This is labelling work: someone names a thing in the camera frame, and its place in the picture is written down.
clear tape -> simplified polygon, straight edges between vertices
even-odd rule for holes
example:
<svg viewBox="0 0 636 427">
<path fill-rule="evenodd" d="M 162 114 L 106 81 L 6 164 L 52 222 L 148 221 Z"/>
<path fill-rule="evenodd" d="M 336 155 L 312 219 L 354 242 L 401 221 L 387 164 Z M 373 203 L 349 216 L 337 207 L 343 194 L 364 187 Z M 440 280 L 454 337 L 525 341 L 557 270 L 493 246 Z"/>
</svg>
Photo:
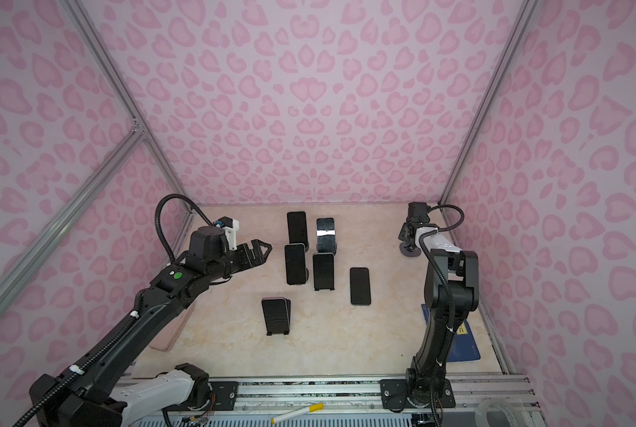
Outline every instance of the clear tape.
<svg viewBox="0 0 636 427">
<path fill-rule="evenodd" d="M 505 414 L 510 427 L 526 427 L 524 416 L 520 413 L 520 410 L 503 399 L 486 399 L 477 405 L 474 410 L 474 421 L 477 423 L 477 427 L 491 427 L 487 417 L 487 412 L 489 412 L 490 408 Z"/>
</svg>

black smartphone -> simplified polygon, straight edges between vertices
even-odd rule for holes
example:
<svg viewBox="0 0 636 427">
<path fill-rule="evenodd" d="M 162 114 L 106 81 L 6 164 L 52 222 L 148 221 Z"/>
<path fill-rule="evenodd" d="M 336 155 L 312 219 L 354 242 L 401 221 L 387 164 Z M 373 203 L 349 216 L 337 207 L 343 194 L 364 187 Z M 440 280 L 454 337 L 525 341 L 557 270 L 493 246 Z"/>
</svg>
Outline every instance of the black smartphone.
<svg viewBox="0 0 636 427">
<path fill-rule="evenodd" d="M 349 271 L 351 279 L 351 304 L 370 305 L 370 271 L 365 267 L 352 267 Z"/>
<path fill-rule="evenodd" d="M 306 229 L 306 212 L 288 212 L 287 229 L 289 231 L 289 243 L 303 243 L 308 251 L 308 230 Z"/>
<path fill-rule="evenodd" d="M 313 254 L 313 288 L 334 290 L 334 254 Z"/>
<path fill-rule="evenodd" d="M 308 280 L 306 254 L 303 243 L 284 245 L 284 266 L 288 285 L 303 285 Z"/>
<path fill-rule="evenodd" d="M 289 334 L 292 302 L 287 298 L 263 298 L 261 306 L 266 321 L 266 335 Z"/>
<path fill-rule="evenodd" d="M 337 254 L 337 238 L 334 230 L 334 218 L 316 219 L 318 234 L 318 252 L 331 252 Z"/>
</svg>

beige tabletop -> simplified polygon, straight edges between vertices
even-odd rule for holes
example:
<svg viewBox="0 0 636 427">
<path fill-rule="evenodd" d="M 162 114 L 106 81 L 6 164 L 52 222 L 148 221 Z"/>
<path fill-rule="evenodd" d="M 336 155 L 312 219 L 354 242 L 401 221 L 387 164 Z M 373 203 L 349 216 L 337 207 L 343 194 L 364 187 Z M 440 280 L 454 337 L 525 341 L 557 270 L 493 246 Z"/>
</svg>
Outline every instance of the beige tabletop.
<svg viewBox="0 0 636 427">
<path fill-rule="evenodd" d="M 304 210 L 310 249 L 308 283 L 289 286 L 284 269 L 288 243 L 287 212 Z M 228 206 L 205 208 L 214 221 L 239 220 L 239 243 L 257 238 L 273 245 L 262 266 L 212 286 L 196 306 L 168 352 L 145 349 L 132 376 L 152 378 L 179 363 L 193 363 L 211 376 L 289 376 L 402 374 L 410 366 L 425 332 L 420 305 L 427 261 L 399 252 L 398 235 L 407 204 L 339 204 L 303 206 Z M 443 224 L 438 210 L 432 222 Z M 312 255 L 316 219 L 333 217 L 336 226 L 335 290 L 313 289 Z M 204 225 L 196 217 L 190 232 Z M 183 248 L 189 245 L 189 234 Z M 370 269 L 372 304 L 353 306 L 349 269 Z M 291 300 L 288 336 L 266 336 L 261 299 Z M 481 359 L 448 364 L 449 372 L 500 372 L 484 321 L 478 312 L 469 324 Z"/>
</svg>

pink wallpaper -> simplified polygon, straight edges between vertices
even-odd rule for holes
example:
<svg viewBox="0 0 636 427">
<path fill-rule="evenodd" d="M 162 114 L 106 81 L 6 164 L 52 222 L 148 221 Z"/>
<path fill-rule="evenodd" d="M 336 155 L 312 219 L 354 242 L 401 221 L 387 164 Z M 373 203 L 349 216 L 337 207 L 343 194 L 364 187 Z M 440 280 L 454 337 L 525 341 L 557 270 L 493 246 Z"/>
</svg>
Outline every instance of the pink wallpaper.
<svg viewBox="0 0 636 427">
<path fill-rule="evenodd" d="M 636 1 L 546 2 L 454 201 L 550 424 L 636 426 Z"/>
<path fill-rule="evenodd" d="M 168 260 L 154 209 L 170 192 L 139 146 L 2 316 L 0 426 L 31 405 L 28 388 L 40 374 L 58 374 L 94 346 Z M 183 213 L 176 201 L 164 209 L 170 242 Z"/>
<path fill-rule="evenodd" d="M 128 126 L 56 2 L 0 1 L 0 277 Z"/>
<path fill-rule="evenodd" d="M 438 200 L 520 0 L 101 0 L 206 203 Z"/>
</svg>

blue notebook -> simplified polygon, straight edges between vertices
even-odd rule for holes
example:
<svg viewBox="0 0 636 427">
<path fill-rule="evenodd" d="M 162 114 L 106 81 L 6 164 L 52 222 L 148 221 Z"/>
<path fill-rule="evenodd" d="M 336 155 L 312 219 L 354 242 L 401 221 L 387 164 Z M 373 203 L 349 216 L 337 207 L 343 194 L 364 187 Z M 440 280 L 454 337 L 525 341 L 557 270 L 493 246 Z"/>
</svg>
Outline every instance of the blue notebook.
<svg viewBox="0 0 636 427">
<path fill-rule="evenodd" d="M 425 323 L 429 323 L 429 309 L 427 304 L 422 304 L 422 314 L 425 315 Z M 467 320 L 458 328 L 458 333 L 453 338 L 453 344 L 450 345 L 448 353 L 449 362 L 470 362 L 479 360 L 479 349 L 477 343 L 472 336 L 472 329 L 469 328 Z"/>
</svg>

